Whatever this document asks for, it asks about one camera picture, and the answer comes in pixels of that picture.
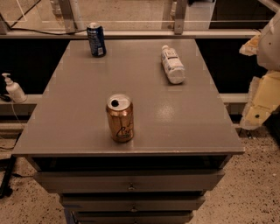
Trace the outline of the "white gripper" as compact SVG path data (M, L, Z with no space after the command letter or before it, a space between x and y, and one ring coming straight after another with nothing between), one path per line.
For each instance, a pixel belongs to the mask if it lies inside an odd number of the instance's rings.
M280 106L280 11L266 24L260 34L241 46L239 53L257 55L259 66L268 71L262 78L253 77L248 102L242 111L240 126L255 130L263 125Z

